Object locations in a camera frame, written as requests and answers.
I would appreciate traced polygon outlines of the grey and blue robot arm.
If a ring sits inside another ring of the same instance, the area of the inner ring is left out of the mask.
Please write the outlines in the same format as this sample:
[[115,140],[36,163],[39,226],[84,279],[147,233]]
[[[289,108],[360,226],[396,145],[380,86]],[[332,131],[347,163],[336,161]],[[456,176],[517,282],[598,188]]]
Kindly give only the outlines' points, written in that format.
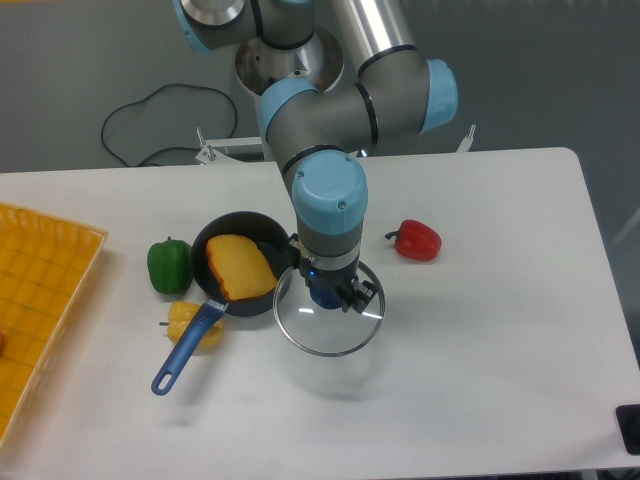
[[458,90],[446,63],[421,57],[399,2],[336,1],[333,9],[357,70],[343,90],[318,84],[326,54],[312,2],[174,3],[193,49],[258,45],[266,86],[257,116],[296,214],[292,265],[318,305],[361,312],[378,289],[358,278],[368,189],[352,153],[450,122]]

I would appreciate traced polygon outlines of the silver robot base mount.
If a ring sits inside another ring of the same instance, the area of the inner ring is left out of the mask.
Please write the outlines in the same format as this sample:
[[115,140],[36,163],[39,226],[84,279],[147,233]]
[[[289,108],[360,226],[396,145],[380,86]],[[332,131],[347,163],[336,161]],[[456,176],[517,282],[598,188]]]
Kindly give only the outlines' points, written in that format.
[[338,40],[317,27],[311,39],[295,49],[279,50],[261,39],[244,42],[236,51],[235,68],[241,85],[257,97],[285,78],[305,79],[328,91],[342,76],[344,55]]

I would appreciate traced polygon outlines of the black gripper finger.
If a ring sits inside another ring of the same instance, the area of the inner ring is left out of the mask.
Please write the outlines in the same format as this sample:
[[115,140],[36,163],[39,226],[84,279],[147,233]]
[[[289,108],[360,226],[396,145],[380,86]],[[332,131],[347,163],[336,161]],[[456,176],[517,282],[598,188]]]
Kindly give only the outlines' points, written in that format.
[[377,285],[369,280],[360,282],[353,279],[348,285],[340,285],[336,288],[343,312],[353,310],[363,313],[377,294]]

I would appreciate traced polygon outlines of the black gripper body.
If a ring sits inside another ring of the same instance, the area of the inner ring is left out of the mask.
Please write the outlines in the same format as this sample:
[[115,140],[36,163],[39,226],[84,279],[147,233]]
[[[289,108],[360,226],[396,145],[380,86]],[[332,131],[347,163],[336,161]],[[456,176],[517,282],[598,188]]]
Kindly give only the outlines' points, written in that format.
[[288,240],[286,253],[291,267],[299,272],[308,287],[347,290],[358,280],[360,247],[358,242],[340,255],[321,255],[309,250],[294,233]]

